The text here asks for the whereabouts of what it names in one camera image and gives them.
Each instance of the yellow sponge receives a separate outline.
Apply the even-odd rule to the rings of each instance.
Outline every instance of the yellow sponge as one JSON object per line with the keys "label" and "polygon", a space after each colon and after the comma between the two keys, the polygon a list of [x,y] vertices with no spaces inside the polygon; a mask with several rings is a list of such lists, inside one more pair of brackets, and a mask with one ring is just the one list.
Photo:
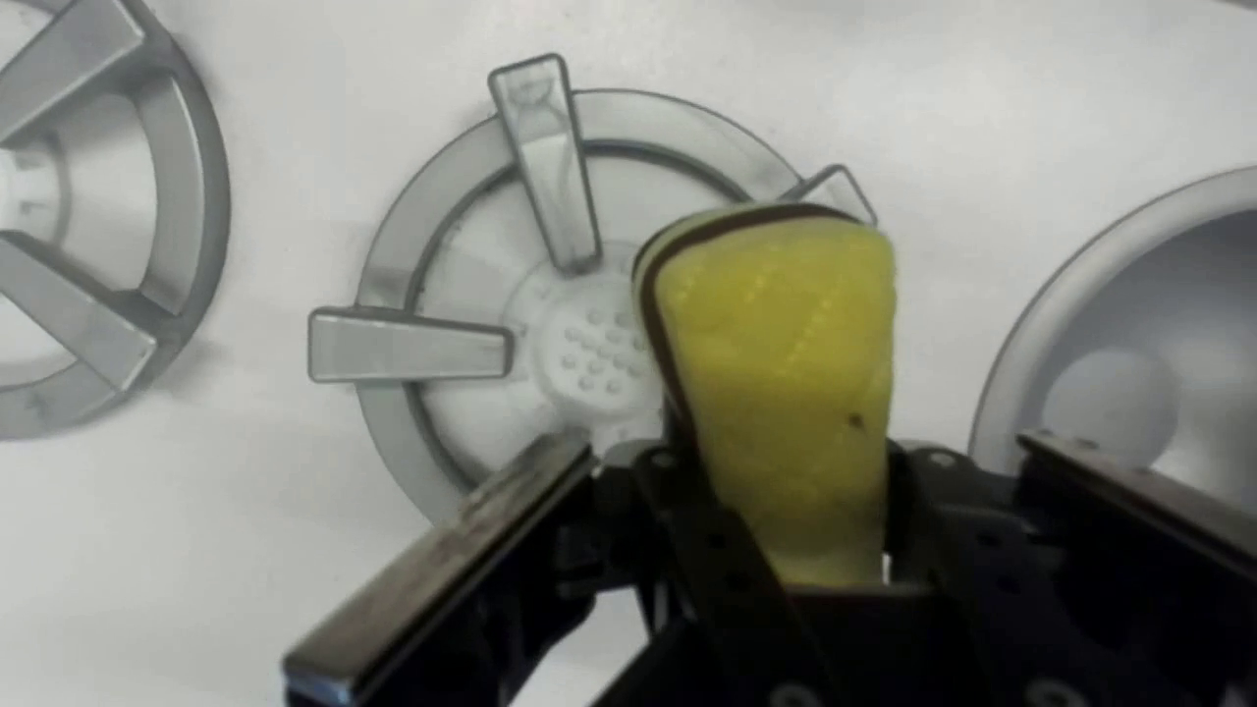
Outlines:
{"label": "yellow sponge", "polygon": [[891,245],[828,207],[682,220],[635,258],[670,403],[784,584],[879,581]]}

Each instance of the sponge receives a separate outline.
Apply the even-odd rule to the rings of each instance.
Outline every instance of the sponge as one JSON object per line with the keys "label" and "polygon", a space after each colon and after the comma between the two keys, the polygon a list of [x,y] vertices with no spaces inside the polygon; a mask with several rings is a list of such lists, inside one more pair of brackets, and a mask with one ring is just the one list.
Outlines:
{"label": "sponge", "polygon": [[784,584],[879,581],[891,245],[815,204],[690,216],[635,258],[670,403]]}

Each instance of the white background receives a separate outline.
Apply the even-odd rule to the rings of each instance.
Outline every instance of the white background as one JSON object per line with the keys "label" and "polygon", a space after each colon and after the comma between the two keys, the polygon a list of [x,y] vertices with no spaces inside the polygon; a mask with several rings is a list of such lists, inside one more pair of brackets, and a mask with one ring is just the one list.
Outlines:
{"label": "white background", "polygon": [[[128,410],[0,444],[0,702],[264,707],[280,655],[422,520],[348,387],[302,373],[399,185],[489,113],[483,75],[729,113],[847,162],[904,258],[896,432],[962,444],[999,342],[1103,223],[1257,162],[1257,12],[1205,0],[151,0],[216,97],[234,232],[184,361]],[[627,607],[528,702],[586,699]]]}

